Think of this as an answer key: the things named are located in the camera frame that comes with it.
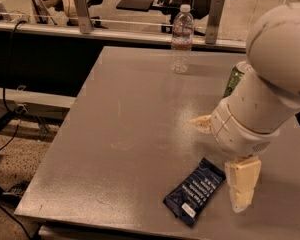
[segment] gray tabletop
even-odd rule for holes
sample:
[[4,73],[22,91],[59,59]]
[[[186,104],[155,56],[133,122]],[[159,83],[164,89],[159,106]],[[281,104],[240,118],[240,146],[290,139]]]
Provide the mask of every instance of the gray tabletop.
[[300,128],[289,120],[261,156],[253,205],[235,214],[224,183],[188,228],[162,203],[203,157],[230,160],[188,120],[218,104],[240,54],[192,52],[187,75],[170,51],[106,47],[16,214],[192,239],[300,239]]

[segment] green can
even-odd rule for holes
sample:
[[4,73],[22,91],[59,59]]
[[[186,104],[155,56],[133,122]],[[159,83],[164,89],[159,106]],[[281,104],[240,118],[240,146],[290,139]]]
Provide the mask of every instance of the green can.
[[241,61],[232,69],[223,98],[230,96],[249,67],[250,64]]

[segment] black snack packet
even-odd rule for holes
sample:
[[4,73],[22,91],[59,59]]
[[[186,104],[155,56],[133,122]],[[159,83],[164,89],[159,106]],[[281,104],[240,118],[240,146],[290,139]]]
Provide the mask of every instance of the black snack packet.
[[186,225],[193,226],[213,192],[226,179],[214,164],[203,158],[199,166],[163,200],[163,203]]

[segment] clear plastic bottle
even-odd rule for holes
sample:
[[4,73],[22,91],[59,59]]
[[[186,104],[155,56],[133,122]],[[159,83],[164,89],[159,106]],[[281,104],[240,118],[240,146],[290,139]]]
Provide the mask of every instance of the clear plastic bottle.
[[174,19],[172,27],[171,70],[177,74],[186,73],[188,70],[188,59],[194,33],[194,20],[190,9],[188,4],[181,5],[180,12]]

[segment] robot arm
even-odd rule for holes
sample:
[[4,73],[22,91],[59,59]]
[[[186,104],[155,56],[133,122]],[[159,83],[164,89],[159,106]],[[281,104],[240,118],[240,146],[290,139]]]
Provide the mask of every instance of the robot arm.
[[251,67],[210,119],[221,148],[237,157],[226,163],[236,212],[253,197],[261,168],[254,156],[265,152],[280,126],[300,112],[300,3],[263,15],[249,32],[246,53]]

